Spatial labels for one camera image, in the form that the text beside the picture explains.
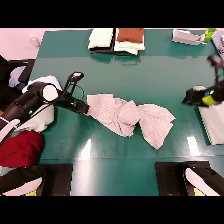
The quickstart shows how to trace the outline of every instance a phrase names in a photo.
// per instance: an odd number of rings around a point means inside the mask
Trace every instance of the black chair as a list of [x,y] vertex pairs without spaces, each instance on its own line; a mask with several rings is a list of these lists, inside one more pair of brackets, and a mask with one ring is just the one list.
[[0,55],[0,110],[4,110],[12,101],[22,94],[17,88],[9,87],[10,73],[13,69],[26,66],[18,81],[26,83],[31,75],[35,59],[7,61]]

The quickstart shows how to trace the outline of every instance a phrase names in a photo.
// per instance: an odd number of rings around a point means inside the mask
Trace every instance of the yellow object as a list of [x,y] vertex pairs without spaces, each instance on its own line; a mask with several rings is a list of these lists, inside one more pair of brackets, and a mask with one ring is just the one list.
[[216,101],[212,98],[212,96],[205,96],[202,98],[202,101],[206,105],[216,104]]
[[28,194],[26,194],[26,196],[37,196],[37,191],[36,190],[31,191]]
[[195,196],[205,196],[201,191],[199,191],[197,188],[194,188],[194,195]]

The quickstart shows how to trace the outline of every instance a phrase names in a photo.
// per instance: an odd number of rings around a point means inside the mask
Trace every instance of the table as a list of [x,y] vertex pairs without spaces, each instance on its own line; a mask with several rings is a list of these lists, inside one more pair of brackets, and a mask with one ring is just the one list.
[[[139,126],[123,138],[91,117],[56,108],[55,122],[43,132],[40,162],[74,163],[72,195],[158,195],[156,161],[209,160],[224,176],[224,147],[209,145],[198,110],[181,104],[187,89],[213,84],[214,71],[206,62],[208,55],[217,55],[213,44],[174,43],[172,30],[145,30],[146,50],[138,57],[90,55],[90,33],[45,32],[31,80],[54,75],[64,86],[71,73],[81,71],[85,101],[87,94],[113,93],[137,105],[154,103],[176,117],[174,126],[155,150]],[[77,89],[74,96],[81,94]],[[187,137],[196,140],[196,150]]]

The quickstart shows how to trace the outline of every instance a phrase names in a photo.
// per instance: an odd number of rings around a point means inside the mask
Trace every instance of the red fabric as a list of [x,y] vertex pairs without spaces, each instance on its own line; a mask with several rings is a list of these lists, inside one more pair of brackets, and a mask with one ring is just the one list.
[[33,166],[42,149],[42,134],[35,131],[22,131],[8,138],[0,147],[0,166],[18,168]]

